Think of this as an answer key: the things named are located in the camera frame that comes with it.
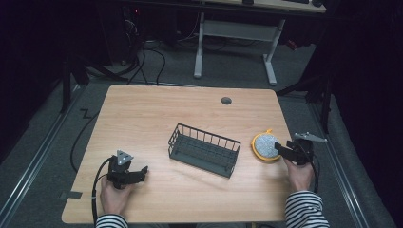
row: black and white striped sleeve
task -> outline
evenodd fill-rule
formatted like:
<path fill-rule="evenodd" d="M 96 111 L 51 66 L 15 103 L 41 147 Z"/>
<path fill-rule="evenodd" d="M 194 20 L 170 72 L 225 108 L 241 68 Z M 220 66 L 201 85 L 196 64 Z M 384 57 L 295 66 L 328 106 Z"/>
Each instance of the black and white striped sleeve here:
<path fill-rule="evenodd" d="M 103 215 L 98 217 L 96 228 L 127 228 L 125 218 L 118 215 Z"/>
<path fill-rule="evenodd" d="M 322 214 L 322 198 L 310 191 L 291 194 L 285 204 L 287 228 L 330 227 Z"/>

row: wooden table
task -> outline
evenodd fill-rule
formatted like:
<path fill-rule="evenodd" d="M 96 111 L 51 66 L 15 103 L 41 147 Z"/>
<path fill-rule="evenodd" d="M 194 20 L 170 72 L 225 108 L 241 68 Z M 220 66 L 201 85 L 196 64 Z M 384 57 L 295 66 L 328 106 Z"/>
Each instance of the wooden table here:
<path fill-rule="evenodd" d="M 168 140 L 178 123 L 241 142 L 230 179 L 169 159 Z M 129 199 L 128 222 L 284 220 L 287 168 L 282 160 L 260 161 L 251 148 L 254 136 L 269 128 L 282 143 L 291 139 L 273 90 L 113 85 L 71 189 L 83 195 L 67 200 L 63 222 L 92 223 L 93 180 L 118 149 L 134 157 L 130 171 L 149 166 Z"/>

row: gray carpet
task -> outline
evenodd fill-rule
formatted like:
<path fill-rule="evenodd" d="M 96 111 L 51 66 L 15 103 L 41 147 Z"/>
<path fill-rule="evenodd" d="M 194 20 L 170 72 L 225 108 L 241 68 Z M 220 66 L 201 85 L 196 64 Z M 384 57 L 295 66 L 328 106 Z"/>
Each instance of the gray carpet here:
<path fill-rule="evenodd" d="M 156 47 L 155 50 L 162 53 L 166 60 L 160 77 L 162 86 L 164 84 L 176 84 L 268 88 L 278 91 L 298 81 L 315 50 L 314 46 L 301 47 L 295 51 L 285 46 L 279 46 L 273 59 L 278 85 L 272 87 L 268 84 L 260 55 L 260 52 L 264 52 L 262 50 L 267 44 L 257 43 L 248 47 L 232 45 L 218 51 L 207 50 L 204 53 L 203 72 L 200 79 L 193 78 L 196 47 L 192 44 L 192 42 L 182 43 L 182 46 L 175 48 L 165 45 L 158 46 L 157 43 L 147 44 L 149 48 Z M 208 48 L 220 48 L 220 45 L 211 45 Z M 163 58 L 161 55 L 154 51 L 145 52 L 144 77 L 149 83 L 156 81 L 162 66 Z M 114 71 L 119 71 L 122 68 L 123 66 L 118 65 L 110 67 Z M 137 75 L 133 85 L 143 85 L 144 77 L 142 74 Z M 92 116 L 99 111 L 108 87 L 113 84 L 118 83 L 104 77 L 92 76 L 87 87 L 82 87 L 74 93 L 79 94 L 82 91 L 54 138 L 42 168 L 22 198 L 19 207 L 10 220 L 9 227 L 91 226 L 69 225 L 61 221 L 67 201 L 63 195 L 70 190 L 75 178 L 75 172 L 69 163 L 69 156 L 74 141 L 88 122 L 88 119 L 84 118 L 85 111 L 82 109 L 88 110 L 87 116 Z M 284 97 L 279 97 L 290 133 L 309 131 L 312 134 L 328 138 L 332 142 L 343 171 L 356 192 L 357 200 L 368 226 L 395 227 L 354 151 L 348 132 L 338 113 L 335 99 L 332 99 L 332 112 L 329 118 L 330 134 L 323 135 L 318 127 L 315 114 L 319 104 L 306 104 L 303 94 L 303 92 L 293 92 Z M 8 158 L 1 164 L 0 205 L 6 204 L 45 136 L 59 117 L 59 111 L 62 107 L 61 101 L 62 88 L 59 85 L 32 118 L 29 129 Z M 86 128 L 75 146 L 73 158 L 76 167 L 80 164 L 94 125 L 95 121 Z M 355 218 L 352 216 L 352 211 L 349 209 L 349 204 L 346 203 L 340 183 L 337 180 L 337 172 L 329 154 L 328 145 L 316 142 L 315 152 L 320 162 L 319 194 L 324 200 L 326 218 L 332 227 L 356 227 Z M 267 223 L 278 228 L 285 227 L 284 222 Z"/>

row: cable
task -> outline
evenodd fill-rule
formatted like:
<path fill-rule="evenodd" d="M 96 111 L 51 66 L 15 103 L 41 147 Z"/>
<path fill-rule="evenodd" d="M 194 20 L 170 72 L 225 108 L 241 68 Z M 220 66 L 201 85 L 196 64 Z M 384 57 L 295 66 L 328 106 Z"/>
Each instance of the cable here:
<path fill-rule="evenodd" d="M 145 75 L 144 75 L 144 71 L 143 71 L 142 69 L 141 69 L 140 71 L 141 71 L 141 73 L 142 73 L 142 75 L 143 75 L 145 84 L 146 84 L 147 86 L 149 86 L 149 83 L 148 83 L 148 81 L 147 81 L 147 78 L 146 78 Z"/>
<path fill-rule="evenodd" d="M 188 38 L 188 39 L 183 39 L 183 40 L 180 40 L 178 43 L 177 43 L 177 45 L 179 45 L 179 46 L 181 46 L 181 47 L 185 47 L 185 48 L 192 48 L 192 47 L 195 47 L 195 46 L 197 46 L 198 45 L 198 41 L 192 41 L 193 39 L 195 39 L 195 38 L 198 38 L 199 36 L 193 36 L 193 37 L 190 37 L 190 38 Z"/>
<path fill-rule="evenodd" d="M 308 153 L 303 149 L 303 147 L 298 144 L 298 147 L 302 150 L 303 154 L 305 155 L 305 158 L 309 161 L 309 163 L 312 166 L 312 169 L 314 170 L 314 175 L 315 175 L 315 184 L 314 184 L 314 193 L 317 194 L 318 188 L 319 188 L 319 175 L 317 174 L 317 169 L 314 166 L 313 160 L 309 159 Z"/>
<path fill-rule="evenodd" d="M 133 52 L 133 49 L 135 48 L 134 43 L 137 41 L 137 36 L 138 36 L 138 32 L 139 32 L 139 31 L 138 31 L 138 29 L 137 29 L 136 24 L 133 23 L 132 21 L 130 21 L 130 20 L 128 20 L 128 19 L 125 19 L 125 23 L 127 23 L 127 24 L 130 25 L 130 28 L 127 28 L 127 29 L 126 29 L 126 33 L 125 33 L 125 34 L 126 34 L 127 39 L 128 39 L 128 56 L 127 56 L 127 61 L 128 61 L 128 62 L 131 62 L 131 64 L 130 64 L 130 66 L 129 66 L 128 68 L 126 68 L 126 69 L 124 69 L 124 70 L 122 70 L 122 71 L 120 71 L 120 72 L 114 73 L 114 74 L 117 75 L 117 76 L 122 76 L 122 75 L 125 75 L 125 74 L 131 72 L 132 70 L 134 70 L 134 69 L 136 68 L 137 63 L 138 63 L 138 62 L 136 61 L 136 58 L 134 58 L 133 61 L 131 60 L 131 53 Z M 97 73 L 97 72 L 94 72 L 94 71 L 90 70 L 89 68 L 86 68 L 86 72 L 87 72 L 88 74 L 92 75 L 92 76 L 95 76 L 95 77 L 104 77 L 104 76 L 106 76 L 104 73 Z"/>
<path fill-rule="evenodd" d="M 157 79 L 156 79 L 157 86 L 159 86 L 160 85 L 160 82 L 159 82 L 160 81 L 160 76 L 161 76 L 161 73 L 163 72 L 163 69 L 165 68 L 165 62 L 166 62 L 165 57 L 158 50 L 155 50 L 155 49 L 146 49 L 146 50 L 154 51 L 154 52 L 160 54 L 163 57 L 163 66 L 161 67 L 160 72 L 158 73 Z"/>
<path fill-rule="evenodd" d="M 319 163 L 319 159 L 317 158 L 316 155 L 314 155 L 314 158 L 317 160 L 317 176 L 320 177 L 320 163 Z"/>
<path fill-rule="evenodd" d="M 206 49 L 206 50 L 217 51 L 217 50 L 221 50 L 221 49 L 223 49 L 223 48 L 226 47 L 226 45 L 227 45 L 227 38 L 221 38 L 221 37 L 215 37 L 215 38 L 216 38 L 216 39 L 210 39 L 210 40 L 223 40 L 223 44 L 222 44 L 221 47 L 218 47 L 218 48 L 216 48 L 216 49 L 212 49 L 212 48 L 207 48 L 207 47 L 205 47 L 205 45 L 203 45 L 203 48 Z"/>
<path fill-rule="evenodd" d="M 106 176 L 107 174 L 103 174 L 101 177 L 99 177 L 98 179 L 97 179 L 97 181 L 99 181 L 101 178 L 103 178 L 104 176 Z"/>
<path fill-rule="evenodd" d="M 131 78 L 127 81 L 127 85 L 129 85 L 131 83 L 131 81 L 133 81 L 133 79 L 136 77 L 136 75 L 139 73 L 139 71 L 143 68 L 144 62 L 145 62 L 145 50 L 144 50 L 144 46 L 143 46 L 143 61 L 142 61 L 142 64 L 140 65 L 139 69 L 133 74 L 133 76 L 131 76 Z"/>
<path fill-rule="evenodd" d="M 144 84 L 142 81 L 133 81 L 136 84 Z M 157 82 L 148 82 L 150 85 L 156 85 Z M 180 87 L 199 87 L 198 85 L 185 85 L 185 84 L 170 84 L 170 83 L 159 83 L 163 86 L 180 86 Z"/>
<path fill-rule="evenodd" d="M 242 44 L 241 42 L 239 42 L 239 39 L 228 39 L 228 44 L 234 45 L 234 46 L 241 46 L 241 47 L 250 47 L 253 45 L 263 43 L 263 41 L 258 41 L 258 40 L 253 40 L 253 41 L 249 41 L 249 42 L 250 43 L 248 43 L 248 44 Z"/>
<path fill-rule="evenodd" d="M 73 152 L 74 152 L 74 148 L 78 142 L 78 140 L 81 138 L 81 135 L 83 134 L 84 130 L 86 130 L 86 128 L 89 126 L 89 124 L 95 119 L 95 117 L 97 117 L 100 114 L 100 112 L 98 111 L 93 117 L 91 117 L 91 119 L 86 123 L 86 125 L 84 125 L 84 127 L 81 129 L 80 133 L 78 134 L 78 136 L 76 137 L 73 146 L 71 146 L 71 150 L 70 150 L 70 164 L 71 167 L 73 168 L 73 170 L 77 173 L 78 170 L 74 165 L 73 162 Z"/>
<path fill-rule="evenodd" d="M 92 186 L 92 196 L 91 196 L 91 206 L 92 206 L 92 217 L 94 219 L 94 226 L 96 226 L 97 224 L 97 218 L 98 218 L 98 213 L 97 213 L 97 190 L 96 190 L 96 186 L 97 186 L 97 182 L 100 179 L 100 173 L 102 171 L 102 169 L 104 168 L 105 164 L 108 163 L 111 160 L 111 158 L 105 160 L 100 168 L 98 169 L 97 175 L 95 176 L 94 179 L 94 185 Z"/>
<path fill-rule="evenodd" d="M 178 42 L 180 41 L 185 41 L 188 39 L 192 39 L 194 37 L 198 37 L 198 36 L 192 36 L 195 33 L 196 27 L 198 26 L 198 22 L 199 22 L 199 18 L 200 18 L 201 14 L 198 13 L 198 16 L 196 17 L 196 22 L 195 22 L 195 26 L 193 27 L 192 31 L 189 33 L 189 35 L 186 38 L 183 38 L 181 40 L 178 40 Z"/>

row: black clamp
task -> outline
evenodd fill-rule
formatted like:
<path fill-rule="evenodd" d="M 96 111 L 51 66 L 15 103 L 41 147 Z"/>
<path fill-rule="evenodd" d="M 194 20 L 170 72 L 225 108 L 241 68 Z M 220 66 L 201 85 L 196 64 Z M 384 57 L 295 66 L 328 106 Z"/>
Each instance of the black clamp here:
<path fill-rule="evenodd" d="M 138 172 L 129 172 L 131 160 L 133 157 L 125 152 L 118 150 L 118 156 L 112 155 L 109 161 L 107 179 L 113 182 L 113 186 L 122 189 L 124 185 L 138 183 L 145 180 L 145 174 L 148 172 L 148 166 Z"/>
<path fill-rule="evenodd" d="M 281 146 L 280 143 L 275 142 L 275 148 L 278 153 L 287 160 L 296 162 L 297 165 L 303 165 L 312 162 L 314 158 L 313 141 L 326 143 L 326 139 L 321 139 L 317 136 L 309 134 L 295 134 L 296 140 L 292 142 L 287 141 L 287 147 Z"/>

